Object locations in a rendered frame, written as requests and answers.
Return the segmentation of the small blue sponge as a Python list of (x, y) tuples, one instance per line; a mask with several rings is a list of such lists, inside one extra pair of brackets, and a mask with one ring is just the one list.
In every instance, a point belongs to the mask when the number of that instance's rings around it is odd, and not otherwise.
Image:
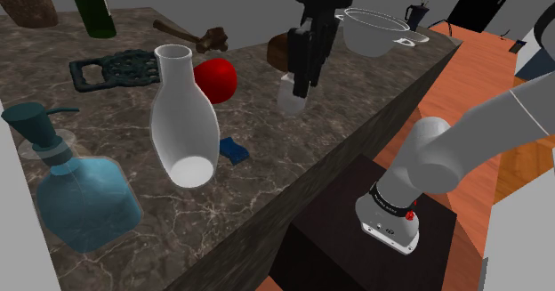
[(232, 165), (237, 165), (250, 157), (248, 150), (234, 142), (231, 137), (220, 140), (220, 154), (227, 158)]

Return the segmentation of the white vase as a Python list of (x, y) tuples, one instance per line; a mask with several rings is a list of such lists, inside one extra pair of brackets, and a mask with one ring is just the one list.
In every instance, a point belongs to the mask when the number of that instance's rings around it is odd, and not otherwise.
[(174, 184), (184, 189), (203, 186), (213, 178), (218, 163), (216, 113), (196, 84), (187, 46), (160, 45), (155, 56), (161, 85), (151, 109), (151, 140)]

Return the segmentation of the small white cup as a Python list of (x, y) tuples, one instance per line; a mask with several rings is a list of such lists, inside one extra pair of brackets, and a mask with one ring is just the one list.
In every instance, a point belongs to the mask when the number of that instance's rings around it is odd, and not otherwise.
[(277, 93), (277, 106), (288, 116), (296, 115), (305, 108), (307, 98), (294, 95), (294, 73), (288, 72), (281, 77)]

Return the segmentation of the black door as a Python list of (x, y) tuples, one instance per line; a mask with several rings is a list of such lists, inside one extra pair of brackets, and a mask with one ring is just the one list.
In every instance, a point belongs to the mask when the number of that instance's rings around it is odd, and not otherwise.
[(451, 25), (481, 33), (505, 2), (506, 0), (459, 0), (446, 20)]

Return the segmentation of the brown wooden bowl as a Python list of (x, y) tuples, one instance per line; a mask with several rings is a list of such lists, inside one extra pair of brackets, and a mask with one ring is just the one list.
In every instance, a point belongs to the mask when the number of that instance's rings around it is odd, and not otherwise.
[(302, 66), (298, 41), (299, 36), (293, 33), (272, 37), (267, 45), (268, 64), (282, 72), (298, 73)]

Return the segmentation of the white two-handled pot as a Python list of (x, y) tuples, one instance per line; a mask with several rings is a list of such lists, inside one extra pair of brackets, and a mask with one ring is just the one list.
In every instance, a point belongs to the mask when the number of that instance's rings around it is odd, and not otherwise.
[(412, 48), (430, 41), (404, 21), (381, 12), (351, 7), (335, 18), (342, 23), (346, 46), (366, 57), (383, 56), (396, 44)]

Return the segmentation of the brown stone cylinder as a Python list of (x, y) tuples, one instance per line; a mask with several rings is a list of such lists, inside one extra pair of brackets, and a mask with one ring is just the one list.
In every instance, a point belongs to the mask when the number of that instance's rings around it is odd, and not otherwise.
[(0, 5), (23, 28), (49, 28), (59, 21), (52, 0), (0, 0)]

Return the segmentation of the brown wooden mallet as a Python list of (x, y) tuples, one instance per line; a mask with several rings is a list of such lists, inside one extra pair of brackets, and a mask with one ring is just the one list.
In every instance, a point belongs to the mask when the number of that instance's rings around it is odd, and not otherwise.
[(223, 27), (209, 28), (203, 36), (194, 36), (187, 31), (172, 28), (161, 20), (154, 20), (153, 28), (193, 43), (198, 53), (209, 51), (226, 52), (229, 49), (227, 43), (228, 36)]

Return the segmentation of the blue soap dispenser bottle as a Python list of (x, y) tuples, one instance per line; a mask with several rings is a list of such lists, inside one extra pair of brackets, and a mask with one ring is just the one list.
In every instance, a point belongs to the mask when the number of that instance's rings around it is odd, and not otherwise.
[(52, 125), (50, 115), (78, 108), (46, 109), (24, 102), (0, 115), (31, 143), (49, 167), (36, 189), (44, 226), (78, 253), (92, 252), (133, 230), (142, 211), (119, 164), (106, 157), (77, 157)]

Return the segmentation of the dark green bottle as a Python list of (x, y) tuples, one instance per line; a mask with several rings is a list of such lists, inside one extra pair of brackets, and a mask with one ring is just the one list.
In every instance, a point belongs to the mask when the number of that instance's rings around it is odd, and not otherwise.
[(106, 0), (74, 0), (87, 34), (107, 39), (117, 35)]

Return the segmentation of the black coffee pot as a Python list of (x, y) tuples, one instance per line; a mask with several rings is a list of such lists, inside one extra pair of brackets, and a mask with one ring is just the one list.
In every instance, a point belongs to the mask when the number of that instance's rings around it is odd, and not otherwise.
[(411, 4), (406, 8), (405, 22), (411, 31), (416, 31), (419, 23), (422, 21), (425, 14), (430, 9), (427, 7), (427, 2), (420, 4)]

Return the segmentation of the dark robot stand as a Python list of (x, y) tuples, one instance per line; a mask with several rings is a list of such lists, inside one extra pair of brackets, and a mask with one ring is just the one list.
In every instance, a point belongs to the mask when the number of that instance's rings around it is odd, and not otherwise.
[(410, 255), (387, 247), (355, 212), (384, 171), (359, 155), (296, 215), (269, 271), (283, 291), (441, 291), (456, 214), (421, 195), (417, 247)]

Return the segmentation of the red apple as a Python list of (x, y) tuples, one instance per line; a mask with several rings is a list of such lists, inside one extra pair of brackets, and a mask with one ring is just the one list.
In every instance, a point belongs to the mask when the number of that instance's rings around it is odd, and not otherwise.
[(194, 67), (197, 85), (212, 104), (229, 100), (237, 90), (237, 72), (222, 58), (204, 61)]

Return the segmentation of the black iron trivet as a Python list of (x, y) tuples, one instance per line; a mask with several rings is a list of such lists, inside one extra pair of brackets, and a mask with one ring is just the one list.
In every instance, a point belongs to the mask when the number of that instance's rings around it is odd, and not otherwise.
[[(90, 65), (101, 67), (102, 82), (87, 82), (83, 68)], [(95, 59), (71, 61), (68, 66), (73, 85), (80, 93), (115, 87), (147, 86), (160, 82), (155, 54), (141, 49), (125, 50)]]

